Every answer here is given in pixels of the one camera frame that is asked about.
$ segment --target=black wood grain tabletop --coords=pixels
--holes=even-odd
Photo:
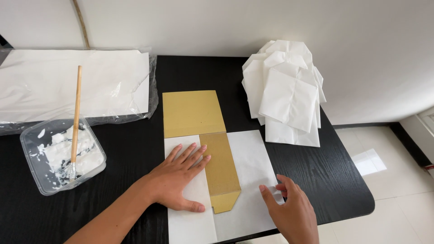
[[[259,129],[264,137],[264,126],[250,119],[247,96],[240,83],[245,61],[159,56],[159,96],[162,92],[216,90],[227,132]],[[265,143],[275,173],[287,175],[300,185],[315,209],[318,224],[372,213],[372,194],[323,111],[321,126],[320,148]],[[164,160],[161,99],[151,119],[97,125],[92,130],[107,154],[105,170],[75,189],[48,197],[39,193],[19,135],[0,136],[1,243],[66,241]],[[223,243],[275,233],[277,230],[271,230]],[[167,209],[151,205],[123,242],[167,244]]]

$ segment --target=left hand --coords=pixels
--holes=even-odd
[[[143,184],[145,192],[143,197],[150,199],[151,203],[159,203],[173,210],[187,210],[191,212],[204,212],[205,206],[196,201],[190,201],[182,196],[185,186],[204,169],[211,155],[190,168],[206,151],[203,145],[191,157],[190,153],[196,148],[196,143],[191,144],[178,158],[176,154],[182,149],[182,144],[176,146],[159,166],[149,174],[138,180]]]

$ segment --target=right hand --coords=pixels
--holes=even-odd
[[[315,212],[306,194],[290,178],[277,175],[277,179],[282,183],[276,189],[288,198],[282,205],[277,204],[266,186],[259,186],[277,229],[290,244],[319,244]]]

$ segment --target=cardboard template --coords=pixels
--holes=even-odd
[[[216,91],[163,93],[164,138],[225,132]]]
[[[164,138],[199,135],[212,158],[205,167],[214,213],[230,211],[241,192],[215,91],[163,93]]]
[[[201,145],[207,145],[212,155],[205,167],[211,206],[214,213],[230,211],[241,192],[237,170],[226,132],[199,135]]]

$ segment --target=tile floor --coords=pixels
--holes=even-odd
[[[321,244],[434,244],[434,179],[388,127],[336,130],[375,199],[372,214],[318,226]],[[286,244],[281,234],[241,242]]]

